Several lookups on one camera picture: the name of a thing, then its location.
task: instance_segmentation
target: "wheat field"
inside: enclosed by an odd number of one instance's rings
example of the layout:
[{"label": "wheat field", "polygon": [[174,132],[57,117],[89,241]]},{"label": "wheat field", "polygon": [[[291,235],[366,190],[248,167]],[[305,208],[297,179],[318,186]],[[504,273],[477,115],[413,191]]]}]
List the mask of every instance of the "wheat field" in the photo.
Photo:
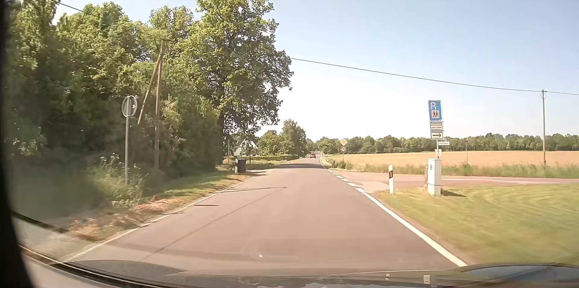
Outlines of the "wheat field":
[{"label": "wheat field", "polygon": [[[459,165],[467,161],[466,151],[442,153],[444,165]],[[434,152],[373,153],[344,155],[344,161],[358,165],[393,164],[423,165],[428,158],[436,158]],[[334,155],[342,160],[342,155]],[[468,151],[468,163],[472,166],[542,165],[543,151]],[[579,165],[579,151],[547,151],[546,163],[555,165]]]}]

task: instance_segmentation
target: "asphalt road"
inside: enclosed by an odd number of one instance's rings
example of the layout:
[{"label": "asphalt road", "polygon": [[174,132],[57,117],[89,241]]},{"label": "asphalt road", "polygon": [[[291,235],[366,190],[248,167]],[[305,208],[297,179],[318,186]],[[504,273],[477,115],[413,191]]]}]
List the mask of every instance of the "asphalt road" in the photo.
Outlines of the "asphalt road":
[{"label": "asphalt road", "polygon": [[[73,259],[82,260],[240,275],[456,267],[318,158],[261,173]],[[124,271],[114,263],[101,262]]]}]

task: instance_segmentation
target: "parking sign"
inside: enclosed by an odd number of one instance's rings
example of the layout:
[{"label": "parking sign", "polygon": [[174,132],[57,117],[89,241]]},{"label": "parking sign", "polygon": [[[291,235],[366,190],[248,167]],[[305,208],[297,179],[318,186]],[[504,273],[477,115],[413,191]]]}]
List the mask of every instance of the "parking sign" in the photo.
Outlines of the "parking sign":
[{"label": "parking sign", "polygon": [[431,122],[442,121],[442,104],[440,100],[429,100],[429,117]]}]

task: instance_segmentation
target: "windshield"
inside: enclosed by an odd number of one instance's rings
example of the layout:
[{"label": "windshield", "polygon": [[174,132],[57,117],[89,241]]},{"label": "windshield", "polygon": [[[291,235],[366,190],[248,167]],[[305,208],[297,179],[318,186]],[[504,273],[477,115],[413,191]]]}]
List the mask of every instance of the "windshield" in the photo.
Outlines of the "windshield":
[{"label": "windshield", "polygon": [[156,283],[577,278],[577,2],[6,0],[20,244]]}]

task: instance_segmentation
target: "sky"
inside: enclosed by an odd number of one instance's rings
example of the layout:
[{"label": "sky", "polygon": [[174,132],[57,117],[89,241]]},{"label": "sky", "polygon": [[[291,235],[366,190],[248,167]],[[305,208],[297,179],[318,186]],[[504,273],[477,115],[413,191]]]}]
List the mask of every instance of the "sky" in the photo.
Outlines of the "sky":
[{"label": "sky", "polygon": [[[195,0],[113,1],[132,20]],[[579,0],[270,0],[276,47],[293,58],[466,84],[579,93]],[[59,13],[74,12],[62,7]],[[308,138],[428,137],[428,100],[445,136],[542,134],[540,93],[442,84],[294,60],[278,125]],[[547,93],[546,134],[579,133],[579,96]]]}]

